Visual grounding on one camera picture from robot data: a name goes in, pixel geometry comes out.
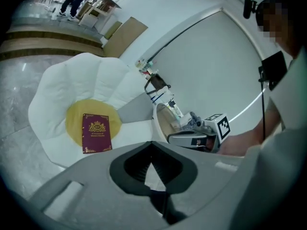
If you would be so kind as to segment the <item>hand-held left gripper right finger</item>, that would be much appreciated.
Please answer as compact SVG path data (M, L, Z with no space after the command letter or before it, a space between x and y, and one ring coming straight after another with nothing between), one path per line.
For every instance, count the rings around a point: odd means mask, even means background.
M174 180L183 170L183 165L176 154L159 144L151 143L151 163L164 184Z

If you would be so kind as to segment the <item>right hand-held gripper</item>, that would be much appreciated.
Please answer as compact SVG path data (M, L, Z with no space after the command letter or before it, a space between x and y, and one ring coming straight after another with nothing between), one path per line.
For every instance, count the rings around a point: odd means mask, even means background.
M217 153L230 134L226 114L214 114L198 120L190 129L168 135L167 142L187 149Z

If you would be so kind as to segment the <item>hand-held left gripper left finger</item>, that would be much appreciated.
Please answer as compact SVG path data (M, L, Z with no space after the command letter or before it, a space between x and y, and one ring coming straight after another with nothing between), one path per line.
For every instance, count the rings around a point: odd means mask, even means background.
M124 170L133 179L145 182L148 168L152 162L151 142L124 154Z

